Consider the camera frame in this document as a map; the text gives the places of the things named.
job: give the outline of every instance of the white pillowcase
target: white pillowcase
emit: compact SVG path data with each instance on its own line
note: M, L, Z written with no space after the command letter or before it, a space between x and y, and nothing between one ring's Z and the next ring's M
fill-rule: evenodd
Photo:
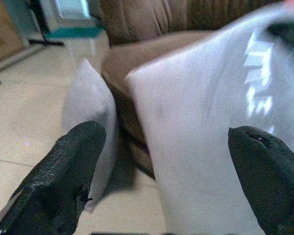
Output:
M106 143L98 159L85 209L91 211L107 186L117 155L115 101L101 75L84 60L64 102L62 128L67 133L75 125L94 120L106 129Z
M268 6L127 76L170 232L264 234L227 133L255 126L294 151L293 51L265 31L286 19L294 15Z

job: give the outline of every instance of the teal mat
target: teal mat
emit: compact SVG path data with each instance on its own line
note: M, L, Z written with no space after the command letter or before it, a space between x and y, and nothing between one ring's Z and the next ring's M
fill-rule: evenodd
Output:
M45 35L46 38L93 38L101 32L101 27L59 28Z

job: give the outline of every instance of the sofa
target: sofa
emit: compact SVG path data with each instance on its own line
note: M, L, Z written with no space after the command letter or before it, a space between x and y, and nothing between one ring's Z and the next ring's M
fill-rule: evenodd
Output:
M111 46L101 72L115 98L121 137L141 170L154 177L131 91L124 82L126 75L148 61L208 36L211 30L277 1L280 0L100 1L101 19Z

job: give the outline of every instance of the tiled floor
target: tiled floor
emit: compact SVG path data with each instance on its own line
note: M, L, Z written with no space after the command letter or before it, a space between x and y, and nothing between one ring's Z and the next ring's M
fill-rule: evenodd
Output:
M63 134L62 105L81 60L99 70L109 48L104 32L64 42L66 47L49 47L0 72L0 210ZM75 234L95 231L166 231L156 183L121 156L106 196L93 212L82 213Z

